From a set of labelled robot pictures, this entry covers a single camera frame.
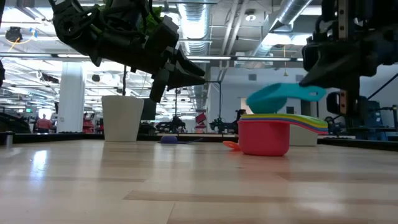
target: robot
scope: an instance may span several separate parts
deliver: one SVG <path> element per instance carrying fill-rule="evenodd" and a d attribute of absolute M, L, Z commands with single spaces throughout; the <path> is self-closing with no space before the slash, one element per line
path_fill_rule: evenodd
<path fill-rule="evenodd" d="M 327 96 L 328 111 L 366 118 L 359 78 L 375 75 L 379 65 L 398 62 L 397 13 L 398 0 L 323 0 L 322 15 L 302 49 L 308 74 L 300 85 L 339 88 Z M 330 23 L 326 31 L 320 30 L 321 22 Z"/>
<path fill-rule="evenodd" d="M 167 90 L 202 85 L 205 75 L 176 49 L 178 26 L 153 12 L 152 0 L 108 0 L 104 8 L 83 9 L 77 0 L 49 0 L 58 38 L 99 66 L 106 58 L 152 74 L 150 98 L 160 102 Z M 147 30 L 147 19 L 157 26 Z"/>

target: black cable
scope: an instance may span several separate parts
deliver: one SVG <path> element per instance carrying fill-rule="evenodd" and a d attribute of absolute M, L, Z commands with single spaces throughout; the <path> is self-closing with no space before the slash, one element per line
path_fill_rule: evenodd
<path fill-rule="evenodd" d="M 223 103 L 224 103 L 224 95 L 223 92 L 221 92 L 221 108 L 223 107 Z"/>
<path fill-rule="evenodd" d="M 152 17 L 155 19 L 155 21 L 158 24 L 160 24 L 162 22 L 154 13 L 154 9 L 152 7 L 152 0 L 149 0 L 149 13 L 152 15 Z"/>
<path fill-rule="evenodd" d="M 329 30 L 331 30 L 332 28 L 333 28 L 333 24 L 330 24 L 330 25 L 328 26 L 328 28 L 326 29 L 326 33 L 329 32 Z"/>
<path fill-rule="evenodd" d="M 127 75 L 127 65 L 124 66 L 124 71 L 123 71 L 123 91 L 122 91 L 123 96 L 126 96 L 126 75 Z"/>

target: white container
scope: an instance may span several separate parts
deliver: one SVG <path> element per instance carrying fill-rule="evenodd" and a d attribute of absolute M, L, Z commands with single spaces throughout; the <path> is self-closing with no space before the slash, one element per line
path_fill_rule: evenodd
<path fill-rule="evenodd" d="M 135 142 L 144 100 L 133 96 L 103 96 L 105 141 Z"/>
<path fill-rule="evenodd" d="M 316 146 L 317 142 L 317 133 L 296 125 L 290 125 L 290 146 Z"/>

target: fluorescent light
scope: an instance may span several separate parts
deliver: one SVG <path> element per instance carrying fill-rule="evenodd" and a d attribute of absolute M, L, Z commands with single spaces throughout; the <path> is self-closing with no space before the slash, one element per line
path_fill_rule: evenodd
<path fill-rule="evenodd" d="M 187 55 L 187 58 L 190 60 L 231 60 L 231 57 L 228 57 L 228 56 L 192 56 L 192 55 Z"/>
<path fill-rule="evenodd" d="M 261 42 L 263 45 L 289 45 L 292 43 L 290 36 L 285 34 L 267 34 Z"/>
<path fill-rule="evenodd" d="M 193 63 L 210 63 L 209 60 L 192 60 Z"/>
<path fill-rule="evenodd" d="M 292 39 L 292 44 L 294 45 L 306 45 L 307 38 L 311 37 L 312 34 L 299 34 L 295 35 Z"/>
<path fill-rule="evenodd" d="M 10 109 L 25 109 L 25 106 L 3 106 L 3 107 Z"/>
<path fill-rule="evenodd" d="M 51 57 L 50 54 L 0 53 L 0 57 Z"/>
<path fill-rule="evenodd" d="M 68 57 L 68 58 L 89 58 L 89 56 L 80 54 L 58 54 L 58 57 Z"/>
<path fill-rule="evenodd" d="M 240 61 L 260 61 L 260 62 L 288 62 L 290 58 L 277 58 L 277 57 L 237 57 L 236 60 Z"/>

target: white column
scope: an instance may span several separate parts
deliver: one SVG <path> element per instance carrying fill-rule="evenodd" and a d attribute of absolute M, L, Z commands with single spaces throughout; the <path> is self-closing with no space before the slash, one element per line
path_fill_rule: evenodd
<path fill-rule="evenodd" d="M 81 62 L 63 62 L 57 132 L 83 131 L 86 74 Z"/>

